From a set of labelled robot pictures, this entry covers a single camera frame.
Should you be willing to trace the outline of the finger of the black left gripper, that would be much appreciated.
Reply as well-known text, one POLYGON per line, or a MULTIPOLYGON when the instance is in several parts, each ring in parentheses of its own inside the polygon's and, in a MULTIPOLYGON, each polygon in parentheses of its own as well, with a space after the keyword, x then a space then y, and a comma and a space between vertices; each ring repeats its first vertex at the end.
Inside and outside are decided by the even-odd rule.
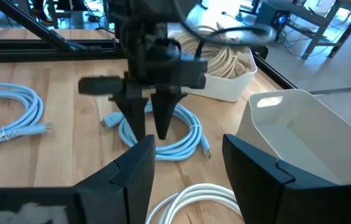
POLYGON ((165 140, 175 107, 186 96, 187 93, 170 91, 157 91, 151 95, 152 112, 160 140, 165 140))
POLYGON ((124 117, 126 118, 137 141, 142 140, 146 135, 145 130, 145 106, 147 98, 113 97, 124 117))

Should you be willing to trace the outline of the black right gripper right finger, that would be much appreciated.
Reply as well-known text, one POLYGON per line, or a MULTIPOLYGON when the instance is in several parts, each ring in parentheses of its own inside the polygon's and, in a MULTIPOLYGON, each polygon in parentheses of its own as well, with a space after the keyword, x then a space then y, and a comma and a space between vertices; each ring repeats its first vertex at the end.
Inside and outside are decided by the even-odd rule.
POLYGON ((279 160, 232 134, 223 159, 245 223, 340 223, 333 184, 279 160))

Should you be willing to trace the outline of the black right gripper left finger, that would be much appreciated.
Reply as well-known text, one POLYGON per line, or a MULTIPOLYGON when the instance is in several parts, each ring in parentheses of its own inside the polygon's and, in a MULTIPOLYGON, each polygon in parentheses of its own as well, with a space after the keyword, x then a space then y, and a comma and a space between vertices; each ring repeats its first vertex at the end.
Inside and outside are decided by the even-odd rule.
POLYGON ((75 223, 144 223, 154 171, 155 140, 147 135, 76 185, 80 208, 75 223))

